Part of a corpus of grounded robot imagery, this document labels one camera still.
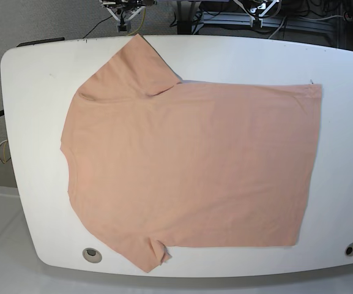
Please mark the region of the aluminium frame rail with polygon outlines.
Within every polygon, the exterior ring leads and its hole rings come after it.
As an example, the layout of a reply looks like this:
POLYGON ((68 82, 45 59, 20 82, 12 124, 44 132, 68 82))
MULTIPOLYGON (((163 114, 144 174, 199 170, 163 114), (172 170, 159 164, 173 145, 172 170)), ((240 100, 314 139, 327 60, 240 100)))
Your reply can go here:
MULTIPOLYGON (((278 28, 281 25, 282 28, 293 31, 331 34, 337 30, 337 26, 343 20, 344 18, 341 15, 333 15, 322 19, 275 16, 263 19, 259 26, 261 28, 278 28)), ((222 12, 215 15, 214 12, 203 12, 201 22, 204 25, 253 27, 251 17, 245 13, 222 12)))

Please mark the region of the black table leg post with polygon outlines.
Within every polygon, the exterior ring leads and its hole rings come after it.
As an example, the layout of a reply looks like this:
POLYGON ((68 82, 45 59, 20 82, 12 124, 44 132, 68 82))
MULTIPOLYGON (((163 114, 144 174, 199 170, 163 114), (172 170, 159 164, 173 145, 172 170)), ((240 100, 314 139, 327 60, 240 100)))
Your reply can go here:
POLYGON ((201 1, 173 1, 178 35, 192 35, 193 20, 201 1))

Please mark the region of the black bar behind table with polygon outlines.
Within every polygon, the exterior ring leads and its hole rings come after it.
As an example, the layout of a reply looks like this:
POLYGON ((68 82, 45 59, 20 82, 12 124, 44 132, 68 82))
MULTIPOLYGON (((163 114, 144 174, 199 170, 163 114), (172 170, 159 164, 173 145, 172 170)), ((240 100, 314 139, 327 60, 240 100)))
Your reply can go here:
POLYGON ((62 41, 65 41, 64 37, 42 39, 42 40, 33 40, 33 41, 29 41, 29 42, 19 43, 17 45, 17 47, 25 47, 25 46, 38 45, 38 44, 43 44, 43 43, 62 42, 62 41))

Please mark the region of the right round table grommet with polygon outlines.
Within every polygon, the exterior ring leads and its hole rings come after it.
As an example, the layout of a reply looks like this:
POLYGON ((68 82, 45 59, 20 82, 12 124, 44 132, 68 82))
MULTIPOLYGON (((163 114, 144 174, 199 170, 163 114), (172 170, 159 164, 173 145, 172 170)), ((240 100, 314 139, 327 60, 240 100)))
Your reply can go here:
POLYGON ((353 243, 348 245, 348 247, 345 249, 345 256, 348 256, 348 257, 353 256, 353 243))

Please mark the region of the left round table grommet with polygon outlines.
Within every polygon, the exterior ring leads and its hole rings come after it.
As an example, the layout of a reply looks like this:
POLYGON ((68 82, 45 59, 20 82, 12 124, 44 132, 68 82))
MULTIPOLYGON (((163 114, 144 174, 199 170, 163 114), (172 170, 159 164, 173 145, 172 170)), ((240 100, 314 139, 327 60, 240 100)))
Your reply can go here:
POLYGON ((89 263, 100 263, 102 261, 101 253, 93 248, 85 248, 83 250, 83 258, 89 263))

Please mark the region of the peach pink T-shirt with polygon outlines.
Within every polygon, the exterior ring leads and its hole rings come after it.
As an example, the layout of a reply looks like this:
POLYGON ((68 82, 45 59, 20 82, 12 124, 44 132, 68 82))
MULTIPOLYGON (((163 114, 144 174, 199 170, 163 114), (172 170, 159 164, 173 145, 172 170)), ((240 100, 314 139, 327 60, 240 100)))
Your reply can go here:
POLYGON ((288 247, 321 85, 186 83, 134 36, 76 91, 61 136, 85 228, 150 272, 178 247, 288 247))

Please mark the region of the round table grommet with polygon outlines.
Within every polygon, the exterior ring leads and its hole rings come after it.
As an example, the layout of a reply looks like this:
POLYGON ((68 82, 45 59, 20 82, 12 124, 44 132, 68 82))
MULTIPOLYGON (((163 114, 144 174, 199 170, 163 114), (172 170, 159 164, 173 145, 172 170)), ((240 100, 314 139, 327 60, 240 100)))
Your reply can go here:
POLYGON ((345 256, 348 256, 348 257, 353 256, 353 243, 348 245, 348 247, 345 249, 345 256))
POLYGON ((83 258, 89 263, 100 263, 102 261, 101 253, 93 248, 85 248, 83 250, 83 258))

